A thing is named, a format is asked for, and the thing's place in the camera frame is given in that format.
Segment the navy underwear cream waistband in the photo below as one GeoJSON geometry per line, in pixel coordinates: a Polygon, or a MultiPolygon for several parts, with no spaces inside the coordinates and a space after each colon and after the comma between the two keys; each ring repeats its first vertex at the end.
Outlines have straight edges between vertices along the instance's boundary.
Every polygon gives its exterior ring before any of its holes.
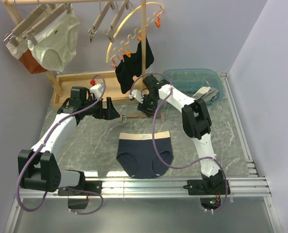
{"type": "MultiPolygon", "coordinates": [[[[170,165],[174,159],[170,132],[155,133],[155,143],[163,161],[170,165]]],[[[156,155],[150,133],[120,133],[116,159],[135,179],[157,178],[168,170],[156,155]]]]}

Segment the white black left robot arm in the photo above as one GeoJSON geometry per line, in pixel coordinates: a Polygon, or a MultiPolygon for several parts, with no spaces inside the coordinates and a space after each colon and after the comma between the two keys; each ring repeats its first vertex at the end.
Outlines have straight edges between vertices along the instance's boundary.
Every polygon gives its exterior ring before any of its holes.
{"type": "Polygon", "coordinates": [[[19,153],[19,187],[45,192],[69,188],[75,195],[82,195],[86,191],[84,173],[61,170],[55,155],[86,116],[103,120],[120,117],[110,97],[106,98],[107,107],[103,108],[105,88],[102,83],[97,83],[91,88],[71,88],[70,97],[58,109],[55,120],[47,132],[30,150],[22,150],[19,153]]]}

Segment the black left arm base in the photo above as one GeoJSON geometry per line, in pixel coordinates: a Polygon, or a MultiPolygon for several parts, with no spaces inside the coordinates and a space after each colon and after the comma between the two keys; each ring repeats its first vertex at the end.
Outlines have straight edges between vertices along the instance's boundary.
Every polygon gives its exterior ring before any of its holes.
{"type": "Polygon", "coordinates": [[[98,194],[101,194],[102,190],[102,181],[87,181],[84,185],[84,188],[80,189],[79,187],[74,187],[74,189],[79,190],[79,191],[72,191],[67,188],[59,189],[58,190],[58,196],[85,196],[89,195],[88,193],[84,193],[84,191],[89,191],[89,192],[95,192],[98,194]]]}

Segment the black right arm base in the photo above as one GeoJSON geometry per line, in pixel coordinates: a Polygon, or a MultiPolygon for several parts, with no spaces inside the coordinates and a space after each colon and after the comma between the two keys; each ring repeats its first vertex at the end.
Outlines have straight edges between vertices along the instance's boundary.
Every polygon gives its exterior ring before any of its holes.
{"type": "Polygon", "coordinates": [[[187,184],[183,186],[192,195],[225,195],[226,186],[225,180],[212,183],[209,180],[187,180],[187,184]]]}

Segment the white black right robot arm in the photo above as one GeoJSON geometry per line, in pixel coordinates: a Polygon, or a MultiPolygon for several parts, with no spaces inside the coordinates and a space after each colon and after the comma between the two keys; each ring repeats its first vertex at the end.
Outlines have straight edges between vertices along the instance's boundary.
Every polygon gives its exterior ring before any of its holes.
{"type": "Polygon", "coordinates": [[[141,78],[149,93],[143,95],[139,90],[130,89],[129,98],[136,99],[140,104],[151,102],[155,106],[152,111],[153,118],[157,117],[163,103],[171,104],[180,111],[183,131],[194,143],[199,158],[185,166],[180,166],[180,169],[200,163],[202,180],[198,185],[190,184],[188,189],[196,191],[197,195],[228,196],[231,193],[230,186],[213,150],[210,134],[212,121],[205,101],[196,100],[182,93],[174,87],[166,75],[160,81],[155,78],[154,73],[142,75],[141,78]]]}

